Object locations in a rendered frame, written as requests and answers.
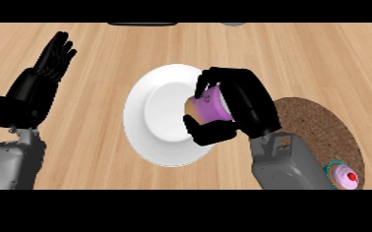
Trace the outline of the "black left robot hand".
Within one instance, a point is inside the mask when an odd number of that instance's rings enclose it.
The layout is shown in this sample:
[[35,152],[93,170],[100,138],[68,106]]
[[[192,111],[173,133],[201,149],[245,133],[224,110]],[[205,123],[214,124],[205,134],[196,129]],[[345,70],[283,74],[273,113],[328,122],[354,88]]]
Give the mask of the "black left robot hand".
[[35,66],[27,68],[4,96],[0,96],[0,127],[30,129],[44,121],[52,107],[58,83],[77,53],[68,33],[50,39]]

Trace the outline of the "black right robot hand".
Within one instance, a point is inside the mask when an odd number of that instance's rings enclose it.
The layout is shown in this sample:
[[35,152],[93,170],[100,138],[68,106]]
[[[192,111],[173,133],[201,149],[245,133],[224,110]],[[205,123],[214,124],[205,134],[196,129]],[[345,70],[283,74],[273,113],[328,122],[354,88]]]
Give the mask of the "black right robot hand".
[[201,125],[190,115],[183,116],[187,133],[198,145],[233,139],[236,131],[255,139],[282,128],[270,94],[249,70],[220,67],[204,70],[198,77],[195,97],[199,98],[205,88],[213,86],[220,86],[232,119]]

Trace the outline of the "purple can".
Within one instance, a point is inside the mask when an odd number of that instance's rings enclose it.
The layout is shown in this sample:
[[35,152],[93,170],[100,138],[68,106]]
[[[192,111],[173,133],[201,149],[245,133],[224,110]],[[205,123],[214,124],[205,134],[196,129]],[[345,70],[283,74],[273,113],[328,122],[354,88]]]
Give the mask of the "purple can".
[[233,119],[220,86],[208,88],[199,98],[190,97],[186,100],[185,114],[190,115],[201,125],[217,120],[230,121]]

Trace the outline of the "brown round cork placemat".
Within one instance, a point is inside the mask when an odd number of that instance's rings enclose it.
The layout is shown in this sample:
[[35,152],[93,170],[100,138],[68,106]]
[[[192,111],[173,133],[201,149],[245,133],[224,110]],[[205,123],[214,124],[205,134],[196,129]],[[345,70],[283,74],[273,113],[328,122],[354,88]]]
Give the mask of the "brown round cork placemat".
[[275,101],[280,132],[294,133],[309,145],[322,165],[341,161],[357,176],[357,189],[365,186],[365,162],[356,138],[334,113],[301,97]]

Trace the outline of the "white plate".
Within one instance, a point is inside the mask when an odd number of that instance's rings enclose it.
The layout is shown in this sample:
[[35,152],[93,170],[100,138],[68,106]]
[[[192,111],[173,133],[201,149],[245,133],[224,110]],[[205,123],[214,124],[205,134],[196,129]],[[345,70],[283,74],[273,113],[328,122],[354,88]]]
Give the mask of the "white plate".
[[193,143],[183,123],[185,102],[201,73],[185,64],[164,65],[140,77],[127,97],[123,119],[128,142],[139,156],[158,166],[185,166],[213,148]]

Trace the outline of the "pink cupcake with cherry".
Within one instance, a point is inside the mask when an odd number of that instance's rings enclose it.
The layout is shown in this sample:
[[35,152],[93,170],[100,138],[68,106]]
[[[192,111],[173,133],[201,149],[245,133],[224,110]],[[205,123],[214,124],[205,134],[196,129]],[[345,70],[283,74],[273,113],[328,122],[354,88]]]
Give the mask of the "pink cupcake with cherry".
[[342,161],[334,160],[325,165],[325,175],[331,181],[332,186],[338,190],[357,189],[357,173]]

